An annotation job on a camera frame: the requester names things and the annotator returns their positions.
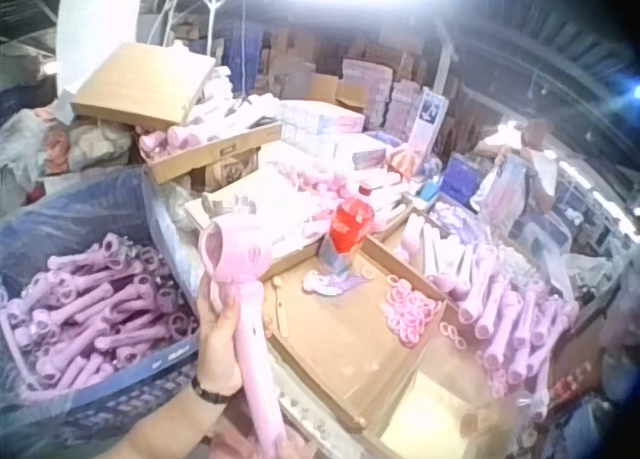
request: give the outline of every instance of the stacked boxes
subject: stacked boxes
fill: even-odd
[[[415,82],[402,80],[394,83],[384,123],[385,132],[406,142],[418,116],[421,100],[422,90]]]
[[[385,145],[361,134],[364,116],[319,101],[281,101],[282,140],[346,170],[384,162]]]
[[[389,102],[393,71],[380,64],[345,59],[342,63],[342,76],[345,83],[357,84],[367,91],[365,127],[381,129]]]

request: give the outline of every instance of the black wristwatch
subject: black wristwatch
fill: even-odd
[[[217,392],[205,391],[200,385],[198,376],[193,376],[193,379],[191,379],[191,387],[193,388],[193,392],[196,393],[196,396],[211,404],[228,404],[235,396],[235,394],[232,396],[223,396]]]

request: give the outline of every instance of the person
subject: person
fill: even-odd
[[[238,324],[239,307],[235,302],[217,317],[210,298],[210,279],[200,281],[197,308],[200,316],[200,349],[196,363],[196,379],[202,390],[216,394],[209,402],[196,392],[192,384],[185,387],[167,404],[141,419],[124,438],[100,459],[183,459],[212,429],[222,415],[228,400],[242,387],[233,334]],[[292,430],[276,444],[276,459],[311,459],[314,444],[306,444]],[[211,458],[263,459],[255,443],[248,456],[240,455],[229,445],[212,449]]]
[[[482,208],[509,154],[519,150],[520,157],[527,164],[527,172],[523,174],[517,186],[519,194],[516,194],[516,200],[512,201],[506,210],[501,211],[501,227],[505,234],[509,233],[515,221],[526,212],[529,198],[533,198],[537,209],[542,214],[547,214],[553,207],[558,166],[555,160],[544,154],[544,142],[551,132],[553,132],[553,125],[549,121],[533,120],[529,121],[521,135],[510,128],[504,133],[498,133],[499,135],[480,141],[474,149],[475,154],[494,160],[493,169],[469,200],[469,204],[476,212]],[[494,140],[496,137],[508,139],[507,144],[502,140]]]

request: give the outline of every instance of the pink hair dryer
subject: pink hair dryer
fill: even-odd
[[[262,327],[260,282],[271,265],[271,238],[256,216],[232,213],[211,221],[200,233],[198,249],[207,274],[218,284],[222,303],[233,298],[240,306],[234,341],[244,391],[262,454],[274,459],[276,440],[284,437],[285,429]]]

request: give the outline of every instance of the hair dryer handle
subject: hair dryer handle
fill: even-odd
[[[285,429],[262,326],[264,288],[258,281],[221,288],[224,300],[229,295],[223,289],[240,305],[236,355],[260,449],[265,459],[274,459],[276,440],[285,436]]]

